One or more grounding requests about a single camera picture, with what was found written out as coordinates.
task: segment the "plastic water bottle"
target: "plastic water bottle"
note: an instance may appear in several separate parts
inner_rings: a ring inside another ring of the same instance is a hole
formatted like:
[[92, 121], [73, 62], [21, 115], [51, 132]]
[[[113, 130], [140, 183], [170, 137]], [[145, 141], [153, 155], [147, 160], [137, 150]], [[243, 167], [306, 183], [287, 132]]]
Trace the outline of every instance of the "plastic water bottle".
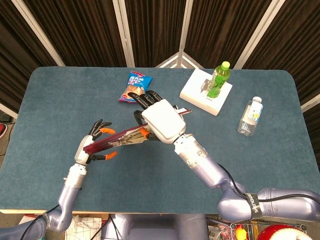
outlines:
[[224, 61], [220, 66], [217, 66], [213, 73], [212, 81], [208, 88], [207, 97], [216, 98], [220, 93], [223, 84], [230, 77], [230, 63]]
[[258, 96], [255, 96], [248, 102], [239, 122], [238, 133], [246, 136], [254, 134], [263, 108], [261, 102], [262, 99]]

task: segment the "dark curtain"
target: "dark curtain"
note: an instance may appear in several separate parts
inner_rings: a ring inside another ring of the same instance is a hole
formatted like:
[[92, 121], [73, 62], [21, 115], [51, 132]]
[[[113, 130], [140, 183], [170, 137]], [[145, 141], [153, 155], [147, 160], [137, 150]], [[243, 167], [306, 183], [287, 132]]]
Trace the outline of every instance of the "dark curtain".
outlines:
[[11, 1], [0, 9], [0, 103], [18, 112], [33, 70], [56, 63]]
[[113, 1], [24, 2], [67, 66], [127, 66]]
[[125, 0], [134, 63], [155, 67], [179, 51], [186, 0]]
[[320, 104], [303, 113], [305, 125], [320, 169]]
[[246, 47], [271, 0], [195, 0], [184, 51], [205, 68], [229, 61]]
[[282, 69], [294, 78], [300, 103], [320, 94], [320, 1], [285, 1], [245, 63]]

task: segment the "white box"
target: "white box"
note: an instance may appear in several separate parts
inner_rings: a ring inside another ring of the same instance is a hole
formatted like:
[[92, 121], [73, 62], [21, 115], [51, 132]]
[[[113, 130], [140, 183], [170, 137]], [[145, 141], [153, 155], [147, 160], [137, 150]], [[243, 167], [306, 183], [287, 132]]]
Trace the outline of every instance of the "white box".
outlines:
[[218, 97], [210, 98], [207, 97], [208, 91], [205, 89], [206, 84], [208, 84], [211, 79], [211, 74], [200, 69], [195, 69], [180, 92], [180, 98], [193, 105], [196, 105], [208, 113], [217, 116], [225, 100], [227, 99], [232, 85], [228, 82], [225, 82]]

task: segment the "blue snack bag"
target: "blue snack bag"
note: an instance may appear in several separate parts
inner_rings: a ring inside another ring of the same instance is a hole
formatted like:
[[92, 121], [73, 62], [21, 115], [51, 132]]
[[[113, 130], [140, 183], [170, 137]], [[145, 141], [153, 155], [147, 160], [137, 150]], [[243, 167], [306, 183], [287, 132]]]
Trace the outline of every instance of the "blue snack bag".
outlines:
[[127, 87], [119, 98], [119, 101], [136, 103], [136, 101], [128, 95], [128, 93], [144, 94], [148, 90], [152, 77], [145, 76], [140, 72], [131, 71], [128, 77]]

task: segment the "blue tabletop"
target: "blue tabletop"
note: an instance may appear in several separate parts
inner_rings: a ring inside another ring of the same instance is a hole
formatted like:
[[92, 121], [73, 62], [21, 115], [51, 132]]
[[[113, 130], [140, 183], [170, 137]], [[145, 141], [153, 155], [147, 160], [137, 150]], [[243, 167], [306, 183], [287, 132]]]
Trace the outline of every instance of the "blue tabletop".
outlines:
[[[50, 209], [92, 124], [113, 122], [117, 132], [136, 126], [137, 104], [119, 102], [130, 71], [153, 77], [149, 89], [192, 110], [184, 120], [212, 158], [251, 193], [303, 188], [320, 193], [320, 175], [293, 78], [283, 70], [232, 70], [233, 85], [218, 116], [179, 98], [192, 69], [40, 67], [29, 81], [0, 170], [0, 209]], [[237, 126], [254, 96], [263, 110], [252, 137]], [[77, 211], [216, 213], [219, 189], [208, 189], [161, 142], [119, 147], [95, 161], [75, 204]]]

